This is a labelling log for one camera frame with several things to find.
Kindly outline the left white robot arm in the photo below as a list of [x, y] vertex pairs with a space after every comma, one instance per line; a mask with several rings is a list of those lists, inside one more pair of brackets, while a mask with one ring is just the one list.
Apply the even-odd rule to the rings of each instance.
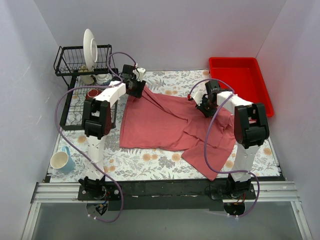
[[91, 162], [85, 174], [91, 180], [101, 180], [104, 177], [103, 158], [106, 136], [113, 128], [112, 107], [118, 99], [127, 94], [141, 98], [146, 81], [146, 70], [125, 64], [120, 81], [117, 77], [100, 94], [84, 101], [82, 128], [88, 143], [87, 156]]

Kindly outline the pink red t shirt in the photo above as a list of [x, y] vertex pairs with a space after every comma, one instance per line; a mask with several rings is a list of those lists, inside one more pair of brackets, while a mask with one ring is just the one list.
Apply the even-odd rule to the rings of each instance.
[[[129, 96], [119, 137], [121, 148], [182, 151], [182, 158], [207, 179], [217, 173], [209, 169], [204, 146], [211, 118], [206, 118], [186, 97], [153, 93], [144, 88], [141, 98]], [[207, 159], [215, 170], [222, 170], [236, 140], [234, 116], [222, 108], [211, 127], [207, 142]]]

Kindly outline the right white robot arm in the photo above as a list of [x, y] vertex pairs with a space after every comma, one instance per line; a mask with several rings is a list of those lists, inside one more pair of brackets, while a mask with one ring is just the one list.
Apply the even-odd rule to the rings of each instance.
[[255, 156], [270, 136], [265, 105], [242, 99], [230, 85], [216, 78], [197, 82], [187, 98], [189, 101], [195, 101], [196, 108], [205, 117], [212, 117], [204, 140], [204, 160], [208, 168], [217, 174], [223, 172], [211, 167], [207, 157], [210, 131], [222, 108], [234, 116], [233, 132], [237, 152], [232, 170], [225, 172], [233, 180], [226, 186], [226, 192], [232, 199], [239, 198], [245, 192], [242, 183], [249, 181], [251, 177], [256, 177], [251, 172]]

